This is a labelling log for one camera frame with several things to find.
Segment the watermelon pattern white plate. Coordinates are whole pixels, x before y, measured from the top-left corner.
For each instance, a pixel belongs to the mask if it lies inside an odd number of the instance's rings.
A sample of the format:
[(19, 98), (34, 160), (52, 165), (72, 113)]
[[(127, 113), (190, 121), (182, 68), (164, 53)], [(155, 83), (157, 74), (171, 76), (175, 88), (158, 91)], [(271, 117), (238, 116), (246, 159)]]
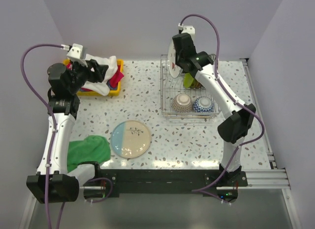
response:
[(178, 78), (182, 74), (182, 68), (176, 65), (176, 50), (173, 40), (170, 40), (170, 44), (168, 47), (167, 64), (169, 73), (172, 78)]

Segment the lime green plate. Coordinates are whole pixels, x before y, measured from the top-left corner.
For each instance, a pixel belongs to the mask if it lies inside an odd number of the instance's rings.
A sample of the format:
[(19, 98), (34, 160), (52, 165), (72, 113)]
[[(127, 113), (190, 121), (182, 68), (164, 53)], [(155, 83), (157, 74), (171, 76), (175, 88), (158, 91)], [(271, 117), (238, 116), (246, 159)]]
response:
[(194, 84), (194, 78), (189, 73), (186, 73), (183, 79), (183, 86), (186, 89), (189, 89), (193, 87), (193, 84)]

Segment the red patterned small dish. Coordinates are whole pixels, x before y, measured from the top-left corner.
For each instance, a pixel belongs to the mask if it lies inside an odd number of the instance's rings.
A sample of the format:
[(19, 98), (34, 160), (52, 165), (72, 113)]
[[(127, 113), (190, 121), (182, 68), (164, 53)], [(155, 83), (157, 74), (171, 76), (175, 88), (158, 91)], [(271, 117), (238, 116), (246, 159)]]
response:
[(173, 98), (171, 107), (178, 113), (192, 112), (192, 100), (187, 94), (180, 93)]

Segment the wire dish rack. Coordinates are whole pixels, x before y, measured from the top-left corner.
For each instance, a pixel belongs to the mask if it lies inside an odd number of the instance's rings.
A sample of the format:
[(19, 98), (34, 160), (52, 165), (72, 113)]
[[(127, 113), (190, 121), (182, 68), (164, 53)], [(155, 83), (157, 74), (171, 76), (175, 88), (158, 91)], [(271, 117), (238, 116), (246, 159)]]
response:
[(217, 117), (221, 110), (210, 93), (197, 82), (184, 87), (185, 75), (173, 78), (167, 55), (160, 59), (160, 102), (163, 117), (172, 121), (205, 121)]

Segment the blue patterned bowl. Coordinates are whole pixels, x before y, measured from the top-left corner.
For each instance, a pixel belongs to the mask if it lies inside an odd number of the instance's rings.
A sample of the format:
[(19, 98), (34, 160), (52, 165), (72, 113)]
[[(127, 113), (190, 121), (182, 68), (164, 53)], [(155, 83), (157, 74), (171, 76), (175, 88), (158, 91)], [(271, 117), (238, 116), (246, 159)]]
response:
[(215, 106), (209, 97), (199, 97), (194, 101), (192, 109), (196, 113), (213, 113)]

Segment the yellow patterned plate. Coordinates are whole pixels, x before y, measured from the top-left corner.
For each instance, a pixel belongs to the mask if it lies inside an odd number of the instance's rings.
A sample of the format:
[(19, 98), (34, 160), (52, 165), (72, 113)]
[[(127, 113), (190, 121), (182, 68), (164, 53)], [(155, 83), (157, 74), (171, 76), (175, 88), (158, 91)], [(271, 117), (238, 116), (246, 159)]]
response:
[(196, 79), (193, 80), (193, 83), (190, 86), (191, 89), (200, 89), (202, 87), (203, 87), (202, 84), (199, 83)]

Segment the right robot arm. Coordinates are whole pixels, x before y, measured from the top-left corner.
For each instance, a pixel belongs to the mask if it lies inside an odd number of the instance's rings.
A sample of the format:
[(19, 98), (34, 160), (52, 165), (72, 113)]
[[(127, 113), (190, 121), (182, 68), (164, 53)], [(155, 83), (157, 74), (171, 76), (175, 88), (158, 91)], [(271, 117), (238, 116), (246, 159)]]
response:
[(220, 167), (224, 169), (219, 180), (223, 185), (231, 186), (241, 171), (241, 144), (252, 127), (256, 107), (246, 104), (227, 86), (216, 70), (218, 61), (204, 51), (198, 53), (189, 33), (179, 33), (172, 37), (172, 41), (175, 65), (192, 75), (210, 93), (224, 116), (224, 121), (218, 126), (223, 139)]

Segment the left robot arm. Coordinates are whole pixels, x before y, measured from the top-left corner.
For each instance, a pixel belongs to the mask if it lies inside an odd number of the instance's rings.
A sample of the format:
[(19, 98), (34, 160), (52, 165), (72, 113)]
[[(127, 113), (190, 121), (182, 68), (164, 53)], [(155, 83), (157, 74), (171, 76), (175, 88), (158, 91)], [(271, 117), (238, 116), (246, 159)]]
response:
[(98, 185), (102, 180), (100, 165), (95, 161), (80, 161), (78, 167), (67, 170), (67, 155), (72, 129), (76, 122), (80, 100), (77, 92), (89, 82), (101, 82), (108, 70), (96, 60), (86, 65), (72, 62), (68, 68), (62, 63), (48, 70), (49, 129), (42, 160), (35, 175), (27, 177), (26, 185), (42, 204), (74, 202), (79, 188), (85, 183)]

